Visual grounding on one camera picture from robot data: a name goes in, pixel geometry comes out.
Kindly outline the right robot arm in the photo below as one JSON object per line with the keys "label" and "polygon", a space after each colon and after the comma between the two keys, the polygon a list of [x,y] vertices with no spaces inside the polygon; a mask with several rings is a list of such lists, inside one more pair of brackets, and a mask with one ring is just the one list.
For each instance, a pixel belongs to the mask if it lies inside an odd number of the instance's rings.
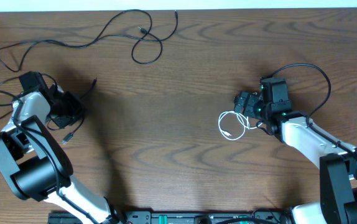
{"label": "right robot arm", "polygon": [[320,200],[292,207],[283,223],[357,223],[357,147],[294,111],[283,78],[260,84],[260,93],[235,97],[234,112],[257,119],[257,128],[301,152],[320,172]]}

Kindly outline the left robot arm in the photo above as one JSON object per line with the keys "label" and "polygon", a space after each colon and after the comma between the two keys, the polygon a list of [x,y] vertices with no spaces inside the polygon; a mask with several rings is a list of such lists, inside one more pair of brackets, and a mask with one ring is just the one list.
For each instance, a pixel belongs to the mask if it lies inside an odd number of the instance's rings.
{"label": "left robot arm", "polygon": [[82,223],[126,223],[125,215],[74,176],[67,154],[49,132],[50,121],[60,129],[83,122],[85,105],[44,78],[39,72],[17,77],[22,92],[11,95],[11,118],[0,132],[0,173],[21,200],[55,204]]}

